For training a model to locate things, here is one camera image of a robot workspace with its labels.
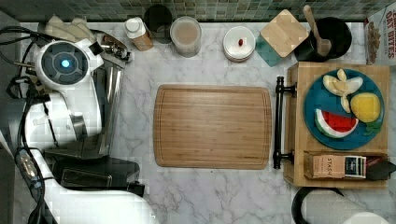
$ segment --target marble countertop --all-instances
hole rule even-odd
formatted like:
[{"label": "marble countertop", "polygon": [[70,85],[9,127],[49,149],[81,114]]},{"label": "marble countertop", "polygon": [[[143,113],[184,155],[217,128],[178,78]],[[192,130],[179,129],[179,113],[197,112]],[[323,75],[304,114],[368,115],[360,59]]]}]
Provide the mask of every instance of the marble countertop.
[{"label": "marble countertop", "polygon": [[[285,76],[297,63],[289,55],[275,67],[254,52],[243,63],[232,63],[223,54],[222,39],[237,25],[255,36],[266,23],[202,23],[200,52],[192,58],[177,54],[173,45],[154,42],[155,47],[138,51],[123,32],[123,23],[90,23],[122,40],[134,51],[134,60],[124,72],[120,113],[111,156],[136,161],[146,198],[160,223],[294,223],[291,203],[298,190],[274,170],[272,160],[259,171],[227,169],[164,168],[157,165],[152,141],[153,109],[162,84],[259,86],[271,93],[275,114],[276,77]],[[353,42],[348,53],[330,62],[365,63],[362,23],[349,24]],[[396,116],[396,78],[390,87],[389,117]],[[389,120],[389,155],[396,162],[396,120]],[[348,199],[396,223],[396,174],[384,190],[342,190]]]}]

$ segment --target black container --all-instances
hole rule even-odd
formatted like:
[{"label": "black container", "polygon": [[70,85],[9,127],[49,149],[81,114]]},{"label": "black container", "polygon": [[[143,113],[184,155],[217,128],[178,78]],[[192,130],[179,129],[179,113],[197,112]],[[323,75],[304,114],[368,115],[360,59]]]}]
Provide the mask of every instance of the black container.
[{"label": "black container", "polygon": [[151,37],[160,43],[169,44],[171,39],[172,13],[163,5],[154,5],[148,8],[143,17]]},{"label": "black container", "polygon": [[327,17],[319,19],[317,27],[320,37],[332,42],[329,54],[326,57],[318,54],[317,40],[311,31],[309,37],[294,50],[297,61],[322,63],[329,59],[339,58],[347,53],[352,43],[352,34],[343,21],[334,17]]}]

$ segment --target tile backsplash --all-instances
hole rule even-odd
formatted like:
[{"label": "tile backsplash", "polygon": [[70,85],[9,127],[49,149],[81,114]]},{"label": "tile backsplash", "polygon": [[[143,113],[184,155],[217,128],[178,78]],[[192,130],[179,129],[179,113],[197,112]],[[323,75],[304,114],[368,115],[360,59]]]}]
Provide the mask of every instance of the tile backsplash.
[{"label": "tile backsplash", "polygon": [[[18,21],[45,21],[53,15],[53,7],[42,6],[41,12],[16,10],[10,5],[2,5],[5,11]],[[88,21],[125,21],[132,17],[142,17],[152,5],[168,7],[174,19],[191,16],[198,21],[270,21],[281,10],[288,9],[298,20],[304,21],[305,4],[313,8],[314,15],[338,17],[346,21],[362,21],[396,0],[62,0],[64,20],[75,16]]]}]

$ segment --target blue light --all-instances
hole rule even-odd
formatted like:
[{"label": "blue light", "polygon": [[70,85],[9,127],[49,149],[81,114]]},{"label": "blue light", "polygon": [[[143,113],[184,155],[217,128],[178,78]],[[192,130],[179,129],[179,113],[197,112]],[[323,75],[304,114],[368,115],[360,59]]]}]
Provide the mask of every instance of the blue light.
[{"label": "blue light", "polygon": [[63,61],[61,62],[61,65],[62,65],[62,67],[68,67],[68,66],[70,66],[70,62],[67,61],[67,60],[63,60]]}]

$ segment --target white robot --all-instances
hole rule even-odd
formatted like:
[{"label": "white robot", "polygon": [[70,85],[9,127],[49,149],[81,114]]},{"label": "white robot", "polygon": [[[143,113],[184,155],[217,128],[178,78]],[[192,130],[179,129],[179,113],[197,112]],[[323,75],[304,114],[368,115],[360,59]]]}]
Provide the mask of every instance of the white robot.
[{"label": "white robot", "polygon": [[48,109],[47,115],[43,113],[43,104],[31,105],[26,114],[24,135],[31,149],[29,153],[20,152],[20,167],[27,178],[45,186],[44,202],[58,224],[157,224],[149,204],[131,192],[78,191],[62,187],[42,156],[54,145],[59,147],[102,131],[92,71],[101,66],[103,60],[99,54],[93,54],[91,44],[88,39],[77,43],[53,41],[36,55],[37,77],[54,92],[49,94],[50,101],[43,103]]}]

